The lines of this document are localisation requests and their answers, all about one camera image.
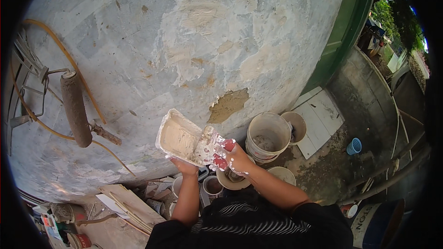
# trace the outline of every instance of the blue basket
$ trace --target blue basket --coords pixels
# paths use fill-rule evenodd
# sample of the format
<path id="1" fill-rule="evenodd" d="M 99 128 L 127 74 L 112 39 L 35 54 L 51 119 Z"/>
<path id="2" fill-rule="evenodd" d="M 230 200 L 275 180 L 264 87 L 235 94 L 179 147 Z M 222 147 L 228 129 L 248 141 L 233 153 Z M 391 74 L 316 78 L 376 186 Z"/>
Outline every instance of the blue basket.
<path id="1" fill-rule="evenodd" d="M 349 155 L 360 153 L 362 150 L 362 142 L 356 137 L 352 139 L 351 143 L 346 147 L 346 153 Z"/>

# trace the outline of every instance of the paint tray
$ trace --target paint tray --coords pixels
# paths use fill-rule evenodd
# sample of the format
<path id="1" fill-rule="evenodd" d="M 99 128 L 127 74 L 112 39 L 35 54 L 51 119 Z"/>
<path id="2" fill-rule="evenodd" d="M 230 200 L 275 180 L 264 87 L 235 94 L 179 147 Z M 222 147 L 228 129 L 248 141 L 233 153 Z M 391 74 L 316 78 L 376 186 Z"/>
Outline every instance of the paint tray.
<path id="1" fill-rule="evenodd" d="M 196 166 L 204 164 L 192 160 L 195 147 L 203 130 L 184 117 L 176 109 L 170 109 L 163 117 L 156 138 L 156 147 Z"/>

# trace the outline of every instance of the wall paint peeling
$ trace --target wall paint peeling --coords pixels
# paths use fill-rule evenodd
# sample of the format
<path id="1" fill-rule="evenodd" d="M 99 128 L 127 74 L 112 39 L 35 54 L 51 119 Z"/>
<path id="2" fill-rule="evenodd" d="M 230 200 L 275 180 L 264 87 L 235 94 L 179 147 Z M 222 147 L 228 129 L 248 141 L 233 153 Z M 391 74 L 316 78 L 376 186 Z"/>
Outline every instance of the wall paint peeling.
<path id="1" fill-rule="evenodd" d="M 104 184 L 176 173 L 155 148 L 163 115 L 177 108 L 204 127 L 212 102 L 229 91 L 247 88 L 243 107 L 213 124 L 225 137 L 243 138 L 255 115 L 280 113 L 296 101 L 326 45 L 340 3 L 34 0 L 26 17 L 46 23 L 62 38 L 108 124 L 100 124 L 85 93 L 88 119 L 95 119 L 123 143 L 119 147 L 99 136 L 93 138 L 129 164 L 137 179 L 101 147 L 79 148 L 37 123 L 28 123 L 13 130 L 10 161 L 17 186 L 48 201 L 78 202 Z M 27 26 L 27 36 L 44 65 L 70 68 L 45 32 Z M 41 88 L 33 77 L 26 85 Z M 51 77 L 50 87 L 60 96 L 58 77 Z M 40 108 L 39 99 L 39 95 L 25 95 L 33 110 Z M 45 98 L 41 119 L 70 135 L 64 108 L 51 95 Z"/>

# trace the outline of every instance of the black shirt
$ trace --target black shirt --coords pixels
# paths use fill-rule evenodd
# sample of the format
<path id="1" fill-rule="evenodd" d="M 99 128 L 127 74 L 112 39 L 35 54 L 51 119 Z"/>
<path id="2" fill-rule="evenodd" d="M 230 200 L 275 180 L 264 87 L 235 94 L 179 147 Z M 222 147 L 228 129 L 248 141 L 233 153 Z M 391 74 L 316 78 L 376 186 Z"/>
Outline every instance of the black shirt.
<path id="1" fill-rule="evenodd" d="M 154 226 L 146 249 L 352 248 L 353 236 L 337 205 L 306 203 L 291 216 L 263 197 L 217 198 L 191 228 L 178 220 Z"/>

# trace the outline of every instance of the green door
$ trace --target green door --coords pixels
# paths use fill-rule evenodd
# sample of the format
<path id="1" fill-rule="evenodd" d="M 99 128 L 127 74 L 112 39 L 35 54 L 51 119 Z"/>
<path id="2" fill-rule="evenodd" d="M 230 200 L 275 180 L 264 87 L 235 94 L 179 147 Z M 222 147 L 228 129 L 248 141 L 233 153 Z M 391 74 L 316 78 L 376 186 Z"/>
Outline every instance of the green door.
<path id="1" fill-rule="evenodd" d="M 354 45 L 367 19 L 372 0 L 342 0 L 329 40 L 301 94 L 325 86 Z"/>

